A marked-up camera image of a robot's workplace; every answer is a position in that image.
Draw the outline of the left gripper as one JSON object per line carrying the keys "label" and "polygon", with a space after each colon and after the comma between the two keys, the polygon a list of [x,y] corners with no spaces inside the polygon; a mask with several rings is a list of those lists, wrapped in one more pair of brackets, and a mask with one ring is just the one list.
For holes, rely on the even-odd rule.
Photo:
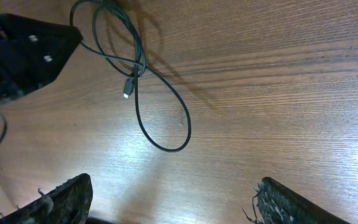
{"label": "left gripper", "polygon": [[76,27],[14,14],[0,14],[0,28],[0,101],[54,82],[83,39]]}

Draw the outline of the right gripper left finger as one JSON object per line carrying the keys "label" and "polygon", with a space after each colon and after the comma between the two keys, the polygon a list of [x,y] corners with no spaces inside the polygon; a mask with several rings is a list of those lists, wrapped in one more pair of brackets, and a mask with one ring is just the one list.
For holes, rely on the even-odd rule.
{"label": "right gripper left finger", "polygon": [[84,224],[93,199],[89,174],[67,180],[32,203],[0,218],[0,224]]}

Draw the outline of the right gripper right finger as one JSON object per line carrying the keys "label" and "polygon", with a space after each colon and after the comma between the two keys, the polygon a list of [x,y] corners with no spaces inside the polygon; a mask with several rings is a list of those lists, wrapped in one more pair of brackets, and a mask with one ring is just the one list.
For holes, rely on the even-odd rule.
{"label": "right gripper right finger", "polygon": [[253,224],[347,224],[271,177],[264,177],[252,197]]}

